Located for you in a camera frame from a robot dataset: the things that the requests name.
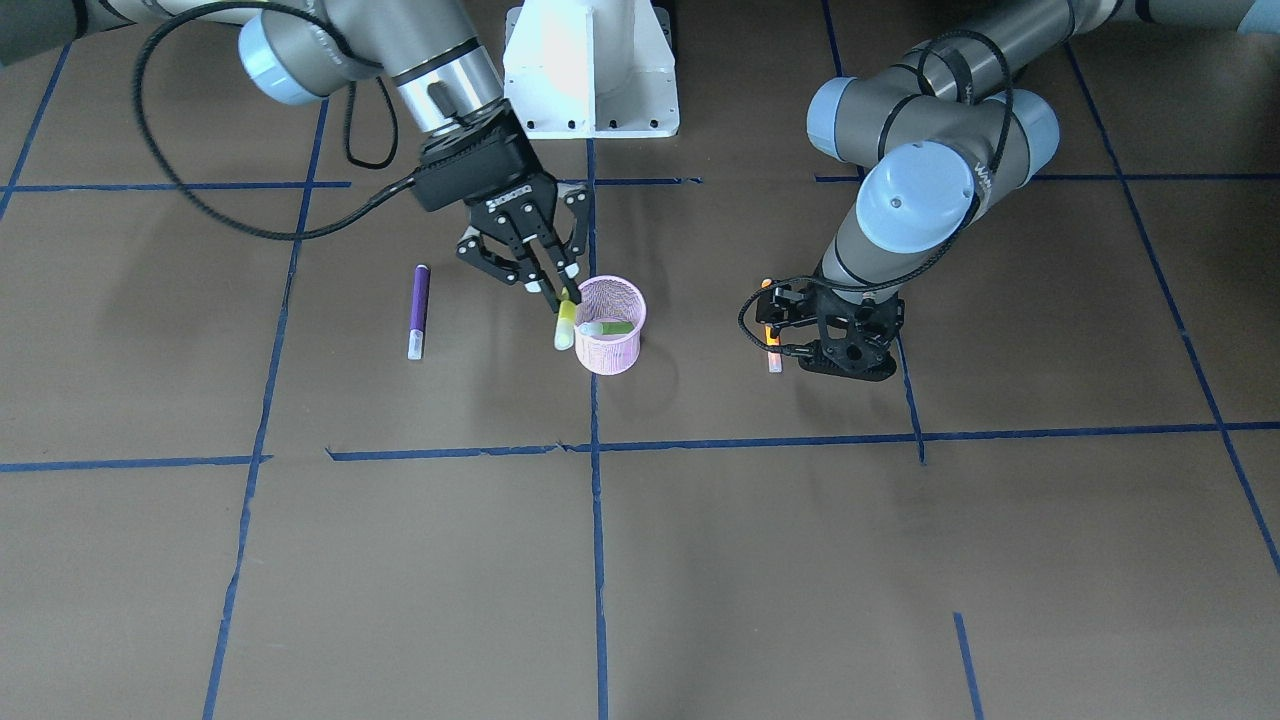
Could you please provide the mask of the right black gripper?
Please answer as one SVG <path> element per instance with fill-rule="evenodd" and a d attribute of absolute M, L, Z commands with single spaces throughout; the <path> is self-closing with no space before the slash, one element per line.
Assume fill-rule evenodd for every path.
<path fill-rule="evenodd" d="M 474 123 L 428 142 L 412 179 L 412 193 L 426 211 L 461 201 L 495 220 L 497 213 L 515 201 L 515 213 L 524 220 L 527 213 L 522 206 L 534 205 L 535 232 L 507 238 L 509 258 L 485 245 L 485 240 L 499 237 L 471 225 L 460 238 L 456 256 L 507 286 L 521 284 L 529 293 L 539 293 L 552 311 L 563 295 L 575 304 L 581 301 L 579 259 L 588 246 L 591 191 L 556 191 L 556 178 L 541 164 L 511 105 L 497 105 Z M 559 209 L 573 220 L 564 237 L 556 224 Z M 536 242 L 545 255 L 541 264 L 532 251 Z"/>

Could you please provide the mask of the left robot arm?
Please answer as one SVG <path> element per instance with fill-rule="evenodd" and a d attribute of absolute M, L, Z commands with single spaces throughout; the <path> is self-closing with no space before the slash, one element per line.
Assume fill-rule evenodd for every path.
<path fill-rule="evenodd" d="M 1111 22 L 1277 32 L 1275 1 L 998 1 L 865 78 L 824 83 L 812 143 L 863 167 L 852 209 L 806 283 L 817 297 L 887 302 L 909 275 L 1057 152 L 1059 118 L 1016 70 Z"/>

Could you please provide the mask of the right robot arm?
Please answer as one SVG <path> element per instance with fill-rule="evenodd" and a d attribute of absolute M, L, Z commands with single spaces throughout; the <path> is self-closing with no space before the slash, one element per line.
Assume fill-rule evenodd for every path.
<path fill-rule="evenodd" d="M 456 202 L 467 208 L 456 252 L 471 266 L 543 296 L 552 309 L 581 299 L 576 279 L 590 190 L 544 169 L 461 3 L 5 1 L 1 19 L 5 67 L 91 35 L 152 26 L 132 72 L 134 123 L 161 173 L 224 225 L 301 242 L 344 229 L 410 191 L 426 211 Z M 238 27 L 244 73 L 278 102 L 305 105 L 360 81 L 389 81 L 424 136 L 417 167 L 347 217 L 312 231 L 266 231 L 209 206 L 164 156 L 143 97 L 145 72 L 160 42 L 201 19 Z"/>

